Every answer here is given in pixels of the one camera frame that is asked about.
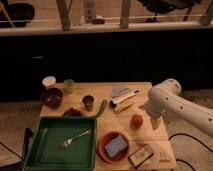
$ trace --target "green tray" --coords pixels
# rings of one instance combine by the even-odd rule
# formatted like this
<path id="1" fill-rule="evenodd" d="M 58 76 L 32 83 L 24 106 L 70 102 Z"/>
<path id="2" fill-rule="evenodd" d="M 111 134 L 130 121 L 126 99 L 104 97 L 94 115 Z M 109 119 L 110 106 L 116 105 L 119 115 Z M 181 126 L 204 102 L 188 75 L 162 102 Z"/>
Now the green tray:
<path id="1" fill-rule="evenodd" d="M 96 119 L 84 117 L 43 117 L 39 120 L 32 145 L 24 162 L 26 171 L 90 171 L 95 164 Z M 63 149 L 57 146 L 66 138 L 87 129 L 85 135 Z"/>

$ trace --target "wooden tabletop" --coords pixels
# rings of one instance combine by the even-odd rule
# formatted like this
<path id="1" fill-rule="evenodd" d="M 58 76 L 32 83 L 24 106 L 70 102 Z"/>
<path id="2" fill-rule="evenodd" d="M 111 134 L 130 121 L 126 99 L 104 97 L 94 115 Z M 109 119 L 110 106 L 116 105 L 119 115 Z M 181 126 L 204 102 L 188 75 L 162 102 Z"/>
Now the wooden tabletop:
<path id="1" fill-rule="evenodd" d="M 112 110 L 109 103 L 107 104 L 104 112 L 97 119 L 97 141 L 110 131 L 122 132 L 127 137 L 130 144 L 129 154 L 144 144 L 150 145 L 154 150 L 153 157 L 144 162 L 138 170 L 175 168 L 176 161 L 168 140 L 168 134 L 163 119 L 160 118 L 159 128 L 153 130 L 149 116 L 143 108 L 141 108 L 148 100 L 147 93 L 152 86 L 150 82 L 75 83 L 73 93 L 64 93 L 63 102 L 60 107 L 57 109 L 50 109 L 43 106 L 40 116 L 62 116 L 63 113 L 71 107 L 82 111 L 85 116 L 94 115 L 98 111 L 103 99 L 107 99 L 108 102 L 111 100 L 109 95 L 112 88 L 115 86 L 125 86 L 130 89 L 138 89 L 141 92 L 130 98 L 129 101 L 134 102 L 134 104 L 119 114 Z M 55 87 L 63 90 L 63 84 L 57 83 Z M 84 109 L 82 98 L 85 95 L 92 95 L 95 99 L 93 111 L 91 112 L 87 112 Z M 143 125 L 140 129 L 133 130 L 130 126 L 130 121 L 132 115 L 136 113 L 142 115 Z M 115 165 L 104 162 L 99 155 L 96 155 L 94 170 L 134 170 L 134 168 L 127 158 Z"/>

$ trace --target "metal fork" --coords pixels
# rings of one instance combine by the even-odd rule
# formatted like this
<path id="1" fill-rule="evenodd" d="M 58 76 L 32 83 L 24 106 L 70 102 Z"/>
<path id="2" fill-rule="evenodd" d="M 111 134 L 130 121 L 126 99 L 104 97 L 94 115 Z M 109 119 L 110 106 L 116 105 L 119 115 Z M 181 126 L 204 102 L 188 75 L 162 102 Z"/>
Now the metal fork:
<path id="1" fill-rule="evenodd" d="M 91 134 L 92 130 L 91 129 L 88 129 L 78 135 L 76 135 L 75 137 L 72 137 L 72 138 L 69 138 L 69 139 L 66 139 L 64 140 L 63 142 L 59 143 L 58 146 L 59 147 L 62 147 L 62 148 L 66 148 L 68 147 L 74 140 L 84 136 L 84 135 L 87 135 L 87 134 Z"/>

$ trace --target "chair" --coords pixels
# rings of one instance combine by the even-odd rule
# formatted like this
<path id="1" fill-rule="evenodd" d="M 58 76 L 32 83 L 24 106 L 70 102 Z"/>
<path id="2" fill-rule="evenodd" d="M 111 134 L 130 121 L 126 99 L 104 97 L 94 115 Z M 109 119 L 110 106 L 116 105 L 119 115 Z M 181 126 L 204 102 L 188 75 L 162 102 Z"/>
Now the chair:
<path id="1" fill-rule="evenodd" d="M 0 28 L 25 27 L 34 15 L 35 10 L 31 4 L 8 4 L 7 0 L 0 0 Z"/>
<path id="2" fill-rule="evenodd" d="M 183 10 L 188 8 L 186 15 L 183 18 L 183 21 L 188 19 L 189 14 L 191 13 L 192 7 L 196 3 L 200 3 L 200 0 L 138 0 L 146 7 L 150 12 L 155 13 L 155 17 L 152 19 L 147 19 L 147 22 L 156 22 L 157 14 L 166 14 L 173 10 Z"/>

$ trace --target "cable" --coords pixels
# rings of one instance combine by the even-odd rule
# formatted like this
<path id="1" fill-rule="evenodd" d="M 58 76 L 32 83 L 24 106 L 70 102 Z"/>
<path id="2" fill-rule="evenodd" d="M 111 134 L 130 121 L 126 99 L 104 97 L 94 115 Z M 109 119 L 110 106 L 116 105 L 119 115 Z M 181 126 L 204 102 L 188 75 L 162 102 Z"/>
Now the cable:
<path id="1" fill-rule="evenodd" d="M 186 133 L 177 133 L 177 134 L 173 134 L 171 137 L 169 137 L 169 140 L 171 140 L 173 137 L 176 137 L 176 136 L 179 136 L 179 135 L 187 136 L 187 137 L 190 137 L 190 138 L 196 140 L 196 141 L 199 142 L 201 145 L 203 145 L 204 147 L 206 147 L 207 150 L 209 150 L 211 153 L 213 153 L 213 150 L 212 150 L 210 147 L 208 147 L 206 144 L 204 144 L 202 141 L 200 141 L 199 139 L 195 138 L 194 136 L 189 135 L 189 134 L 186 134 Z"/>
<path id="2" fill-rule="evenodd" d="M 187 166 L 189 166 L 193 171 L 196 171 L 195 168 L 194 168 L 190 163 L 188 163 L 187 161 L 182 160 L 182 159 L 175 159 L 175 160 L 178 161 L 178 162 L 183 162 L 183 163 L 185 163 L 185 164 L 186 164 Z"/>
<path id="3" fill-rule="evenodd" d="M 169 140 L 171 140 L 172 138 L 176 137 L 176 136 L 179 136 L 179 135 L 182 135 L 182 136 L 186 136 L 186 137 L 190 137 L 194 140 L 196 140 L 197 142 L 199 142 L 201 145 L 203 145 L 207 150 L 209 150 L 211 153 L 213 153 L 213 150 L 208 147 L 206 144 L 204 144 L 202 141 L 200 141 L 199 139 L 195 138 L 194 136 L 192 135 L 189 135 L 189 134 L 186 134 L 186 133 L 176 133 L 176 134 L 173 134 L 169 137 Z M 179 162 L 183 162 L 185 163 L 186 165 L 188 165 L 193 171 L 196 171 L 195 168 L 190 164 L 188 163 L 187 161 L 185 160 L 182 160 L 182 159 L 176 159 L 176 161 L 179 161 Z"/>
<path id="4" fill-rule="evenodd" d="M 6 148 L 8 151 L 10 151 L 11 153 L 15 154 L 18 158 L 20 158 L 21 160 L 23 160 L 21 156 L 19 156 L 16 152 L 14 152 L 13 150 L 11 150 L 11 149 L 10 149 L 9 147 L 7 147 L 6 145 L 4 145 L 1 141 L 0 141 L 0 144 L 1 144 L 4 148 Z"/>

